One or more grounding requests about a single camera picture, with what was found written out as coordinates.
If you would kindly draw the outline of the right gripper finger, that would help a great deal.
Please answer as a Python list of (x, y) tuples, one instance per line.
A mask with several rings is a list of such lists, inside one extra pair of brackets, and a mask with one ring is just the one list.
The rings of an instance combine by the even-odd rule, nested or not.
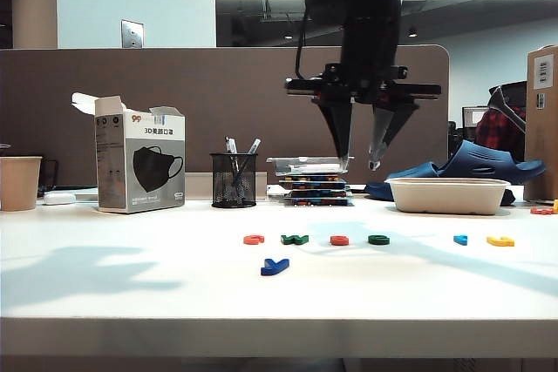
[(349, 162), (352, 103), (332, 102), (321, 98), (313, 98), (311, 101), (323, 114), (334, 142), (339, 164), (341, 169), (345, 170)]
[(389, 145), (418, 108), (413, 99), (372, 106), (373, 121), (369, 146), (369, 167), (372, 171), (380, 167)]

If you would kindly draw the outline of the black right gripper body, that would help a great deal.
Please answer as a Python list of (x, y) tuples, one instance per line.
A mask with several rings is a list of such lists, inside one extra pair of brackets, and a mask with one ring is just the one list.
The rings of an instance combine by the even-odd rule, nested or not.
[(289, 78), (285, 88), (292, 95), (311, 96), (319, 105), (398, 105), (438, 98), (439, 85), (404, 81), (408, 69), (394, 64), (397, 47), (395, 22), (350, 21), (343, 28), (340, 61), (326, 64), (313, 78)]

